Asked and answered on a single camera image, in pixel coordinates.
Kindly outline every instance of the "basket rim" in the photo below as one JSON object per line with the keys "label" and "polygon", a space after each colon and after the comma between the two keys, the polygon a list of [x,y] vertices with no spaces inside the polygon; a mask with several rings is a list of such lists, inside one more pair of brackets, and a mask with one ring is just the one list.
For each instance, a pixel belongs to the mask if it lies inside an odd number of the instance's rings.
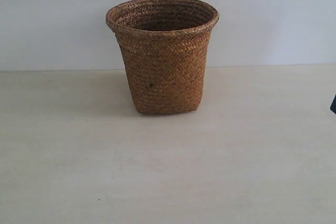
{"label": "basket rim", "polygon": [[[198,3],[200,6],[203,6],[207,8],[208,10],[211,10],[213,13],[212,19],[210,19],[208,22],[191,27],[191,28],[185,28],[180,30],[170,30],[170,31],[150,31],[150,30],[142,30],[142,29],[136,29],[131,28],[128,26],[122,26],[118,23],[114,22],[112,19],[112,16],[123,11],[123,9],[129,5],[136,5],[136,4],[142,4],[149,1],[181,1],[186,3]],[[219,20],[219,12],[210,4],[201,1],[201,0],[130,0],[124,3],[121,3],[111,9],[108,10],[106,14],[106,24],[108,27],[114,32],[114,33],[122,33],[122,34],[128,34],[129,36],[133,37],[176,37],[176,36],[192,36],[195,34],[201,34],[206,31],[212,30],[212,28],[216,25],[216,23]]]}

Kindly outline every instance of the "white table surface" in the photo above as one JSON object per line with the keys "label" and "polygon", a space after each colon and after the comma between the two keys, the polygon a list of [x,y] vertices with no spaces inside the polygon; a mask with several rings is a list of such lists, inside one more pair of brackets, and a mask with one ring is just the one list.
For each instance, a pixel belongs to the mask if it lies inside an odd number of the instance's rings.
{"label": "white table surface", "polygon": [[336,65],[207,69],[138,114],[123,71],[0,73],[0,223],[336,223]]}

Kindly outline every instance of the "woven basket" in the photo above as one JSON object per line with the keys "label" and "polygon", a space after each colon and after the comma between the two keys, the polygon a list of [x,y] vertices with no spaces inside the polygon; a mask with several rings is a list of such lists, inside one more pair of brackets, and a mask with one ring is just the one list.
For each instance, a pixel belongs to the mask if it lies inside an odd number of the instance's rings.
{"label": "woven basket", "polygon": [[133,0],[110,9],[135,108],[146,114],[196,110],[207,47],[219,19],[198,0]]}

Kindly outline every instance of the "woven straw texture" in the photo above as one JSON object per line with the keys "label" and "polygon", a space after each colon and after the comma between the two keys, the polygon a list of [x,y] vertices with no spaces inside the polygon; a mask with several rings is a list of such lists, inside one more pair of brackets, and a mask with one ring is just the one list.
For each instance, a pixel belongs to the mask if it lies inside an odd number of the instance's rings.
{"label": "woven straw texture", "polygon": [[198,0],[133,0],[110,9],[132,99],[146,114],[196,110],[218,11]]}

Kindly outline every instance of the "white wall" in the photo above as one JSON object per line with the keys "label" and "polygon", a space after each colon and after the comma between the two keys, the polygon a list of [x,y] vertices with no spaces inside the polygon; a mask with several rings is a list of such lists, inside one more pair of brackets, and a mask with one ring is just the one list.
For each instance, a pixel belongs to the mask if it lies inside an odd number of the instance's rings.
{"label": "white wall", "polygon": [[[128,0],[0,0],[0,70],[123,67],[107,10]],[[336,62],[336,0],[204,0],[209,66]]]}

